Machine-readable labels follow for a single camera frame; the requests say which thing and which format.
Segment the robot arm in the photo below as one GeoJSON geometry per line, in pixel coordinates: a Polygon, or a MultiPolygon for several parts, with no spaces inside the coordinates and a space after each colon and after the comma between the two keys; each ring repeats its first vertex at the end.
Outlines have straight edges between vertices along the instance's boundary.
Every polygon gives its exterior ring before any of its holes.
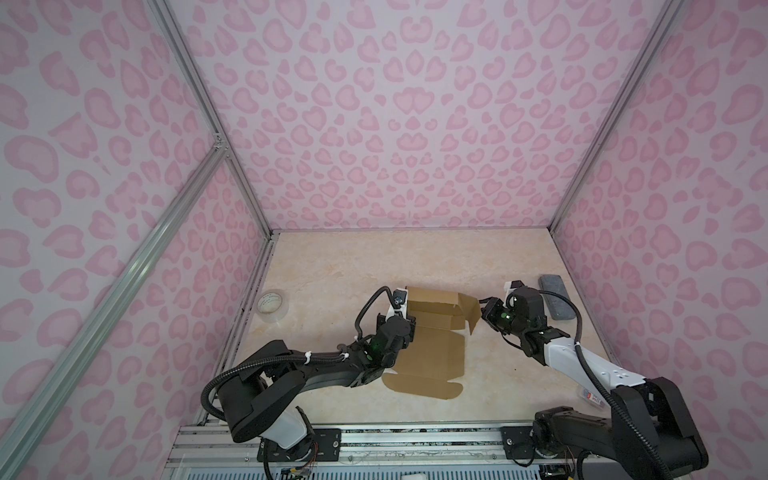
{"type": "Polygon", "coordinates": [[[365,337],[362,330],[338,352],[312,353],[290,350],[282,340],[273,340],[240,365],[211,380],[200,396],[203,407],[227,422],[232,440],[247,442],[261,436],[277,443],[289,455],[302,458],[312,444],[312,426],[301,411],[286,411],[301,392],[327,386],[357,387],[378,379],[384,369],[395,365],[397,354],[413,341],[415,320],[407,316],[407,290],[389,292],[383,287],[358,315],[365,312],[383,292],[390,307],[379,314],[376,333],[365,337]],[[222,410],[210,401],[216,391],[222,410]]]}
{"type": "MultiPolygon", "coordinates": [[[[708,456],[680,390],[665,379],[645,379],[581,347],[581,314],[574,338],[550,327],[541,295],[551,294],[510,282],[505,299],[482,303],[483,320],[503,336],[514,335],[526,356],[597,391],[611,406],[611,418],[584,415],[569,407],[537,412],[531,437],[534,447],[561,452],[575,447],[618,461],[635,480],[687,474],[707,466],[708,456]]],[[[325,386],[356,387],[378,379],[395,365],[397,355],[414,340],[415,319],[407,316],[406,290],[382,287],[357,317],[358,336],[339,352],[302,353],[274,340],[235,368],[211,380],[203,390],[203,407],[229,425],[235,442],[256,436],[274,441],[292,459],[310,451],[313,430],[301,409],[286,411],[301,392],[325,386]],[[376,320],[376,333],[362,336],[359,321],[386,291],[390,308],[376,320]],[[223,411],[210,402],[217,392],[223,411]]]]}
{"type": "Polygon", "coordinates": [[[707,466],[707,450],[674,383],[663,377],[645,379],[583,349],[581,314],[570,300],[561,297],[577,314],[573,339],[547,324],[541,294],[551,293],[519,281],[505,290],[505,300],[487,299],[483,320],[503,336],[517,336],[526,356],[597,390],[611,406],[610,419],[569,407],[537,412],[531,432],[537,449],[577,447],[616,460],[636,480],[672,478],[707,466]]]}

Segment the cardboard flap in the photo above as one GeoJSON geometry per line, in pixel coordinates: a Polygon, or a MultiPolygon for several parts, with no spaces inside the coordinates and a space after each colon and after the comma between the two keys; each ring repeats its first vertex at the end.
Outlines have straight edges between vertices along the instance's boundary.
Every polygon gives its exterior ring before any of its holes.
{"type": "Polygon", "coordinates": [[[456,292],[430,290],[407,286],[408,311],[441,313],[442,315],[462,315],[456,292]]]}
{"type": "Polygon", "coordinates": [[[469,324],[469,334],[480,320],[480,303],[463,293],[445,292],[408,286],[408,313],[416,318],[416,325],[450,330],[463,330],[469,324]]]}
{"type": "Polygon", "coordinates": [[[382,375],[382,382],[384,382],[388,389],[396,392],[412,393],[413,395],[444,400],[456,398],[461,395],[464,389],[461,383],[427,379],[422,376],[402,375],[400,373],[385,373],[382,375]]]}
{"type": "Polygon", "coordinates": [[[464,375],[464,336],[450,330],[420,326],[413,343],[400,350],[393,369],[403,375],[450,380],[464,375]]]}
{"type": "Polygon", "coordinates": [[[465,295],[464,293],[458,295],[458,301],[469,324],[469,335],[472,335],[472,332],[475,331],[475,325],[478,324],[478,320],[482,317],[480,302],[473,296],[465,295]]]}
{"type": "Polygon", "coordinates": [[[433,329],[463,330],[465,320],[463,315],[444,315],[442,313],[418,312],[408,309],[408,314],[416,319],[416,325],[433,329]]]}

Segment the clear tape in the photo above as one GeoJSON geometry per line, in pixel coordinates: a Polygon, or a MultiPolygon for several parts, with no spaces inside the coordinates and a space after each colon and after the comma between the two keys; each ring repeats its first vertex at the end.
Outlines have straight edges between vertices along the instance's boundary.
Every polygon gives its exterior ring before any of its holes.
{"type": "Polygon", "coordinates": [[[267,290],[259,293],[254,310],[261,321],[277,323],[288,313],[288,294],[283,290],[267,290]]]}

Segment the brown cardboard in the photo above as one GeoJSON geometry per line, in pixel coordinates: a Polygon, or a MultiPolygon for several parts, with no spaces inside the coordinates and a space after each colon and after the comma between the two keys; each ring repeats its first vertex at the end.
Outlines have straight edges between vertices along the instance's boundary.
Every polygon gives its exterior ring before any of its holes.
{"type": "Polygon", "coordinates": [[[408,288],[408,314],[416,318],[413,342],[401,350],[393,369],[382,381],[396,392],[437,399],[454,399],[461,394],[461,383],[449,382],[464,375],[464,336],[480,319],[476,298],[457,292],[408,288]]]}

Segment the gray sponge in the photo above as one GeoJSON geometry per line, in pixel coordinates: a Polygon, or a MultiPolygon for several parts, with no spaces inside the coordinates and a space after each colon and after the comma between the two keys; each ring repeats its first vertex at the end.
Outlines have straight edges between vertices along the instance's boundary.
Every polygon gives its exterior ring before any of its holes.
{"type": "MultiPolygon", "coordinates": [[[[559,275],[542,275],[538,278],[538,285],[541,290],[548,290],[550,292],[560,293],[567,299],[571,299],[568,296],[568,291],[565,289],[563,279],[559,275]]],[[[542,295],[544,301],[549,307],[549,314],[554,320],[570,320],[576,318],[576,314],[568,304],[556,296],[542,295]]]]}

